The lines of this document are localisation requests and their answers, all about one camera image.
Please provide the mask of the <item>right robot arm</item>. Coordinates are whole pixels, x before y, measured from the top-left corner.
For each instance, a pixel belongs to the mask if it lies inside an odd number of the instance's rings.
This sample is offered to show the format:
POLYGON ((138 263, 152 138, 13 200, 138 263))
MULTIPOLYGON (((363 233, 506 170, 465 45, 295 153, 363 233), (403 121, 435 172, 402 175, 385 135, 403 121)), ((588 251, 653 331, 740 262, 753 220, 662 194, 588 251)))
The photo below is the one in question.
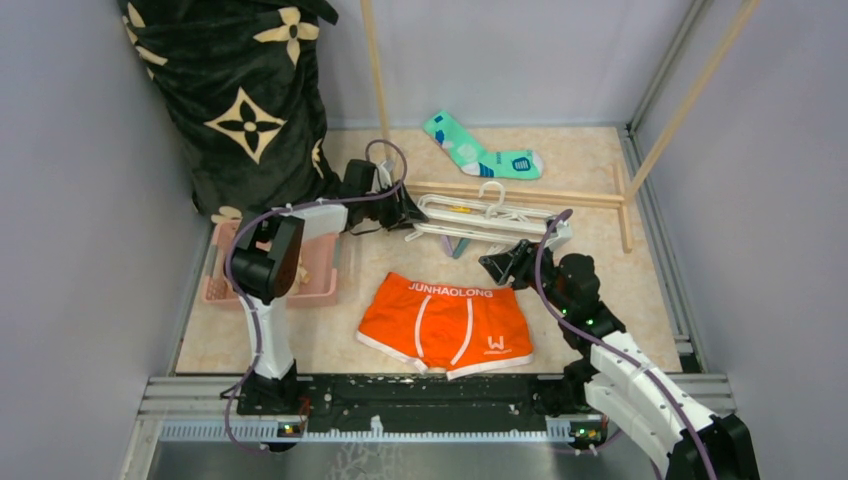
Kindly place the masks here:
POLYGON ((641 351, 601 299, 591 256, 571 253, 555 261, 549 249, 522 240, 479 263, 499 286, 536 291, 582 356, 563 371, 564 403, 606 415, 649 457, 658 477, 759 478, 746 424, 704 406, 641 351))

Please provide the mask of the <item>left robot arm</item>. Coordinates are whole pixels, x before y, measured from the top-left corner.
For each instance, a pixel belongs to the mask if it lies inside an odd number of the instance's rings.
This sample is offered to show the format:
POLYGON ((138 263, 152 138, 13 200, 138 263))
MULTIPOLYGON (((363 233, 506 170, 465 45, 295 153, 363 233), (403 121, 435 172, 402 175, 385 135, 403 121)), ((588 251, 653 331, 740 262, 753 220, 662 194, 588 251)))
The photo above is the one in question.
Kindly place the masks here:
POLYGON ((342 196, 294 206, 253 209, 241 221, 224 260, 224 273, 247 319, 254 353, 244 377, 224 397, 240 415, 295 414, 301 407, 297 367, 286 318, 298 277, 302 245, 364 220, 387 231, 427 222, 402 181, 365 160, 345 170, 342 196))

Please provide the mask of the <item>white multi-clip hanger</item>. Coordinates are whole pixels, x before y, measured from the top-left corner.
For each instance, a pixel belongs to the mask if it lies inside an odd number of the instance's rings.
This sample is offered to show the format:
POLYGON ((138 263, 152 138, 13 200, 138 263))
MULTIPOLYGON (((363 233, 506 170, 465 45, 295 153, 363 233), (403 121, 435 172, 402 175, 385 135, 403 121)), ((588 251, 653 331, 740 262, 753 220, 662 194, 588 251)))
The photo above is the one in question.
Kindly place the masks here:
POLYGON ((405 241, 412 242, 425 234, 468 238, 489 243, 492 253, 524 239, 544 244, 558 222, 570 222, 568 218, 559 220, 552 211, 508 204, 506 188, 497 181, 484 183, 475 198, 429 193, 421 196, 416 205, 429 221, 416 225, 405 241), (473 213, 453 213, 448 210, 451 206, 468 207, 473 213))

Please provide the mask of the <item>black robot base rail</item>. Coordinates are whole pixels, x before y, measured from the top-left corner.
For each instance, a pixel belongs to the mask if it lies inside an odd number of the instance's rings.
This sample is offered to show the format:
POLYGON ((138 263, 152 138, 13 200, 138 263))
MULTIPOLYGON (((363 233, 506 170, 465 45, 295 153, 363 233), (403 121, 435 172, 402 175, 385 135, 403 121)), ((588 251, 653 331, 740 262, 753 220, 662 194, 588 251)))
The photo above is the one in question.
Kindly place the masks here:
POLYGON ((559 441, 602 442, 609 418, 592 409, 562 374, 301 374, 235 391, 243 416, 291 415, 310 433, 545 433, 559 441))

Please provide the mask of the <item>orange underwear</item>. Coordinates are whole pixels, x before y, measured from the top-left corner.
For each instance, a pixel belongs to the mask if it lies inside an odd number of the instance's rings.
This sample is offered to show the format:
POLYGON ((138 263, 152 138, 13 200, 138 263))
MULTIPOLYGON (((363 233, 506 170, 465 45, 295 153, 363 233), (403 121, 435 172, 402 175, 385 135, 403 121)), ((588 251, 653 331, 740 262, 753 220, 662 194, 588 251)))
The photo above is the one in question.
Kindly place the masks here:
POLYGON ((535 353, 513 290, 426 283, 395 272, 376 290, 356 339, 449 380, 528 365, 535 353))

